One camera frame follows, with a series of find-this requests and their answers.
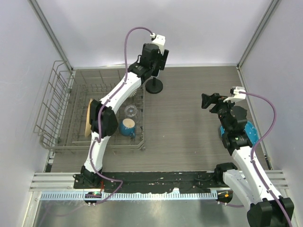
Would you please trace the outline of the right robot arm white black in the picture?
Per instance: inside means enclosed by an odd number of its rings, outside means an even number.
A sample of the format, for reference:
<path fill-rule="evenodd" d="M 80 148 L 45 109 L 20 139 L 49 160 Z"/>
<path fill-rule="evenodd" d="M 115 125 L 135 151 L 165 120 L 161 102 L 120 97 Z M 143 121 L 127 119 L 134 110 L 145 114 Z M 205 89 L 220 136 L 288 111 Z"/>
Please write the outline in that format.
<path fill-rule="evenodd" d="M 245 131 L 247 110 L 236 106 L 247 93 L 233 88 L 231 94 L 202 94 L 201 107 L 213 105 L 210 112 L 218 115 L 224 129 L 222 143 L 240 167 L 237 170 L 232 163 L 217 165 L 214 182 L 220 187 L 228 185 L 238 196 L 251 227 L 290 227 L 294 203 L 282 196 L 262 168 L 255 154 L 257 143 L 252 143 Z"/>

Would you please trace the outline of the black phone stand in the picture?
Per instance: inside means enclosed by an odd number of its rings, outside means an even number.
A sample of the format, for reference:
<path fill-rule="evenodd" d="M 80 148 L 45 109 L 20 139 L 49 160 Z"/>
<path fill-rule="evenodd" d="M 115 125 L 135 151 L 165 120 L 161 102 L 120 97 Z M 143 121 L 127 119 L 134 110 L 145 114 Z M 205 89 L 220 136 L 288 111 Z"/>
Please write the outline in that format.
<path fill-rule="evenodd" d="M 163 83 L 159 79 L 153 77 L 146 82 L 145 88 L 150 94 L 158 94 L 163 90 Z"/>

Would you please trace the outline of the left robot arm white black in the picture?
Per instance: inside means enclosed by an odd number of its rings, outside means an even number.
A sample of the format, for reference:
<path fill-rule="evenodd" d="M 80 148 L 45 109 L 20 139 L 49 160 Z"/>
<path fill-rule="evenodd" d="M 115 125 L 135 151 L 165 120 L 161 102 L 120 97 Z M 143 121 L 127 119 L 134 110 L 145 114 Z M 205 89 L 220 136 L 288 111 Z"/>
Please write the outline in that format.
<path fill-rule="evenodd" d="M 101 182 L 103 157 L 110 137 L 118 128 L 116 113 L 123 102 L 150 77 L 164 70 L 169 51 L 156 44 L 144 44 L 137 61 L 131 64 L 121 81 L 99 101 L 93 99 L 88 106 L 87 123 L 91 143 L 87 160 L 75 182 L 95 189 Z"/>

